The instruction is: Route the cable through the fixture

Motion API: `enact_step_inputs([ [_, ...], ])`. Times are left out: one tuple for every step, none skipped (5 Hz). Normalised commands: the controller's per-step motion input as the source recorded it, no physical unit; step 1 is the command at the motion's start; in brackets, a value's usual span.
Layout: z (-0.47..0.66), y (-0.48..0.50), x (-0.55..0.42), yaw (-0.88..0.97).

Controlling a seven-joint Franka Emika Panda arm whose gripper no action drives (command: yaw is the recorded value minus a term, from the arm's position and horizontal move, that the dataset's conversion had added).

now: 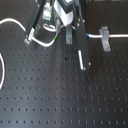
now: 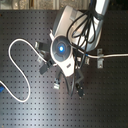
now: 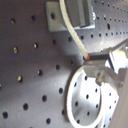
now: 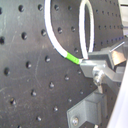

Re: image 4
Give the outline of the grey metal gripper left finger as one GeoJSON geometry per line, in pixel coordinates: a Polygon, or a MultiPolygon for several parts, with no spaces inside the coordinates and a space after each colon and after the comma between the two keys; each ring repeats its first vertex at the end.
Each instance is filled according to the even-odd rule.
{"type": "Polygon", "coordinates": [[[94,91],[76,105],[67,110],[68,128],[80,128],[84,123],[100,125],[103,120],[109,119],[116,95],[94,91]]]}

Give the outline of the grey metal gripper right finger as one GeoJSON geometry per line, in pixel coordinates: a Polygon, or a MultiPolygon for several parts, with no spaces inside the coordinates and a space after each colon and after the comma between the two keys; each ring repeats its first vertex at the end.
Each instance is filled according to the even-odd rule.
{"type": "Polygon", "coordinates": [[[128,42],[123,41],[100,51],[92,52],[89,58],[81,62],[80,68],[85,77],[92,78],[99,86],[107,80],[121,82],[123,71],[115,66],[125,62],[128,58],[128,42]]]}

